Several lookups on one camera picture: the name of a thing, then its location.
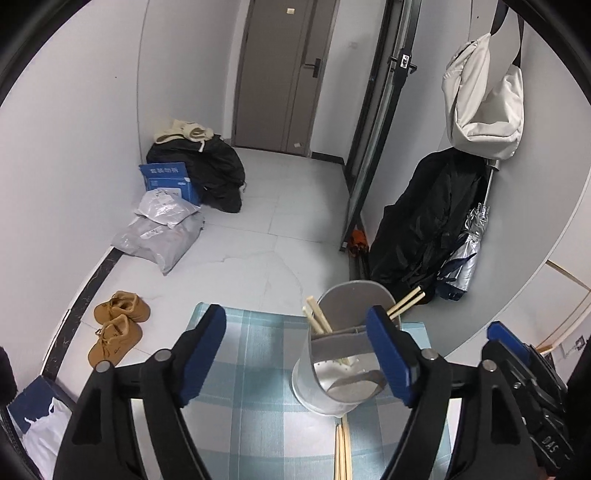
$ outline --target black garbage bag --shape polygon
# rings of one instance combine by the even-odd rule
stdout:
[[[437,272],[459,246],[466,215],[486,192],[486,160],[449,148],[422,159],[369,250],[371,279],[395,299],[416,286],[429,302]]]
[[[238,213],[242,207],[240,187],[244,185],[244,166],[236,151],[214,135],[202,143],[184,138],[153,144],[146,155],[148,163],[184,162],[187,174],[203,203],[224,212]]]

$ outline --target gray plastic package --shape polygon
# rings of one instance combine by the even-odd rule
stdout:
[[[166,189],[147,191],[138,206],[140,215],[170,228],[198,211],[198,206],[167,192]]]
[[[189,215],[173,228],[140,217],[118,233],[111,245],[128,255],[158,264],[166,274],[199,237],[203,224],[200,212]]]

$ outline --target silver umbrella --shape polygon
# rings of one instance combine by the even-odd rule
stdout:
[[[464,230],[459,238],[461,246],[452,253],[437,275],[436,292],[447,300],[461,299],[468,291],[470,281],[476,271],[478,253],[488,223],[490,207],[486,204],[491,192],[493,173],[499,170],[499,161],[489,160],[488,165],[491,168],[491,174],[488,177],[484,201],[468,213]]]

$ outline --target chopstick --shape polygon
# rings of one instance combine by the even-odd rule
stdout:
[[[351,458],[351,432],[349,430],[349,420],[347,415],[343,417],[343,436],[345,437],[345,479],[353,478],[353,460]]]
[[[391,317],[392,314],[394,312],[396,312],[396,310],[398,310],[400,307],[402,307],[403,305],[405,305],[406,302],[408,302],[411,298],[413,298],[420,291],[421,291],[421,286],[419,285],[411,293],[409,293],[408,295],[406,295],[402,300],[400,300],[398,303],[395,303],[394,306],[391,309],[388,310],[388,316]]]
[[[426,293],[423,292],[421,293],[419,296],[414,297],[414,299],[412,299],[411,301],[409,301],[405,306],[403,306],[400,310],[395,310],[393,312],[392,315],[390,315],[390,318],[396,318],[399,315],[402,315],[404,312],[406,312],[410,307],[413,307],[414,305],[416,305],[419,301],[421,301],[423,298],[425,298]]]
[[[306,298],[306,303],[312,309],[312,313],[308,312],[308,309],[305,306],[302,307],[302,311],[304,312],[304,315],[306,315],[306,318],[308,319],[308,323],[310,324],[310,326],[312,327],[314,332],[317,333],[318,335],[325,335],[327,333],[333,333],[333,329],[330,326],[330,323],[326,319],[324,312],[322,311],[322,309],[320,308],[320,305],[318,305],[318,302],[314,299],[314,297]],[[337,362],[342,365],[347,365],[348,367],[351,366],[351,362],[349,362],[348,358],[340,358],[337,360]]]
[[[347,479],[347,467],[345,464],[345,435],[343,433],[343,426],[339,423],[337,425],[339,435],[339,480]]]
[[[318,305],[316,299],[314,297],[308,297],[306,298],[306,303],[310,305],[312,312],[314,312],[314,315],[316,315],[316,317],[318,318],[318,321],[321,327],[324,329],[324,331],[326,333],[332,333],[332,327],[330,326],[329,321],[324,316],[324,312],[322,312],[322,309],[320,308],[320,305]]]
[[[347,415],[336,426],[335,433],[335,480],[352,480],[351,432]]]
[[[339,425],[337,424],[335,430],[335,480],[340,480],[340,437]]]
[[[308,309],[306,307],[302,307],[301,309],[304,312],[304,315],[306,315],[306,318],[308,319],[308,323],[312,327],[312,330],[314,330],[314,332],[317,333],[318,335],[322,335],[324,333],[324,330],[322,329],[320,324],[316,321],[314,316],[310,312],[308,312]]]

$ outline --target black coat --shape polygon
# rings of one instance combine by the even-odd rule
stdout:
[[[437,272],[459,246],[458,237],[486,187],[486,161],[449,148],[422,159],[384,217],[369,251],[371,279],[400,300],[421,285],[433,298]]]
[[[146,160],[148,163],[184,162],[187,174],[201,195],[203,203],[224,212],[238,213],[242,207],[240,187],[244,185],[244,166],[236,151],[219,135],[205,142],[181,138],[154,144]]]

